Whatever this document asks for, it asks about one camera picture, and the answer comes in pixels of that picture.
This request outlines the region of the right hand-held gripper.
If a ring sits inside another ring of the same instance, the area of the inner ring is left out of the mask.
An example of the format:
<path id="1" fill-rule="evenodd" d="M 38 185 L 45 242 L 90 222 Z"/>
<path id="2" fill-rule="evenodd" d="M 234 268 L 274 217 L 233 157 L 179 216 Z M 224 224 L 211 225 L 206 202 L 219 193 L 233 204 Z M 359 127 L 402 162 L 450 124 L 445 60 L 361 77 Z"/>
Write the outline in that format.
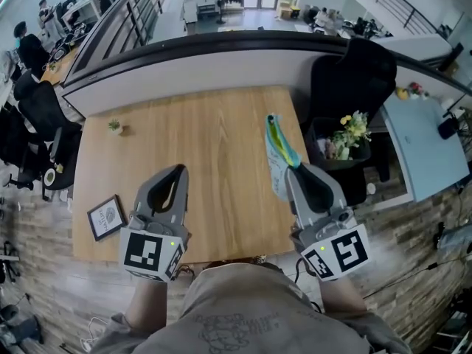
<path id="1" fill-rule="evenodd" d="M 315 219 L 316 213 L 346 205 L 340 184 L 323 169 L 308 163 L 285 172 L 285 185 L 297 225 L 290 239 L 308 271 L 322 281 L 342 278 L 370 261 L 365 225 L 350 208 Z"/>

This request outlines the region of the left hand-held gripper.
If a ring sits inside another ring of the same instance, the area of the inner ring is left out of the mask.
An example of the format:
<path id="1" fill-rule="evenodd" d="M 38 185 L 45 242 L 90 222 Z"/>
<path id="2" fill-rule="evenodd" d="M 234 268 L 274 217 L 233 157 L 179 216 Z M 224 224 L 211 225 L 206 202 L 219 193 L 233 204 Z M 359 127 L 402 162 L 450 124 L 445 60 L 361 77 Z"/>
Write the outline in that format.
<path id="1" fill-rule="evenodd" d="M 175 278 L 190 239 L 184 225 L 189 180 L 187 168 L 178 164 L 159 171 L 139 187 L 134 212 L 129 224 L 121 228 L 119 242 L 119 262 L 135 277 L 157 282 Z M 171 207 L 170 215 L 160 214 Z"/>

